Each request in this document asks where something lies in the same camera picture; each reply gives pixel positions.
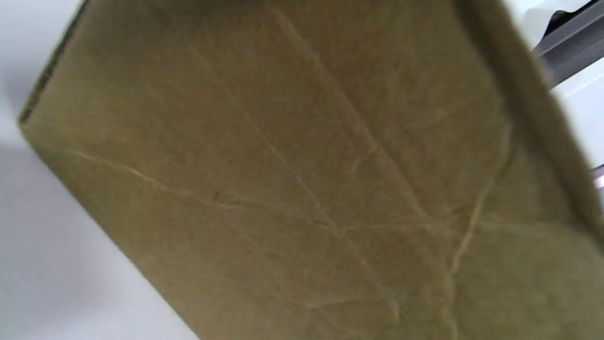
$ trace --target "white background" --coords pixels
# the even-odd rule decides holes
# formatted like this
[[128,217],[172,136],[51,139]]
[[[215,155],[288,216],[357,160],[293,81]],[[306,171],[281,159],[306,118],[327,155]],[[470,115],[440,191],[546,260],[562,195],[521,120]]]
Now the white background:
[[[530,1],[506,1],[527,40],[542,29],[527,21]],[[19,135],[18,112],[79,2],[0,0],[0,338],[195,340]],[[603,74],[601,60],[555,92],[593,166],[604,163]]]

